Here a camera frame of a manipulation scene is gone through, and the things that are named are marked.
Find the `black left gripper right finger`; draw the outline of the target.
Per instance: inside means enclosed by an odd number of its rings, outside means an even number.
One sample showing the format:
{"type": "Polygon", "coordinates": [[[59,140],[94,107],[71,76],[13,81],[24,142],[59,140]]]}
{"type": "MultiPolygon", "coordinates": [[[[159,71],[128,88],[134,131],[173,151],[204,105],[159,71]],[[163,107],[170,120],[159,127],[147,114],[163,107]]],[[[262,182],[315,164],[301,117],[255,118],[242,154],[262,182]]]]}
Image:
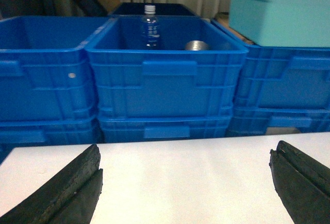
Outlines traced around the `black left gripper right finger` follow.
{"type": "Polygon", "coordinates": [[[285,141],[270,150],[275,191],[294,223],[329,223],[329,168],[285,141]]]}

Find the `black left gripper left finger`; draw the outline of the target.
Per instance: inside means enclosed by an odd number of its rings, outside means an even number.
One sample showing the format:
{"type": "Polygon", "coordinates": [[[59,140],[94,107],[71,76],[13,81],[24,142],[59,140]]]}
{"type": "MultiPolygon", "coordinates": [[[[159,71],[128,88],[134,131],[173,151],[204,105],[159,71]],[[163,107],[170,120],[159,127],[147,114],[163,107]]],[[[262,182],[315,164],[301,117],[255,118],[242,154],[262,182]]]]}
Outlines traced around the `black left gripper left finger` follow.
{"type": "Polygon", "coordinates": [[[98,146],[89,146],[1,216],[1,223],[90,223],[103,187],[100,161],[98,146]]]}

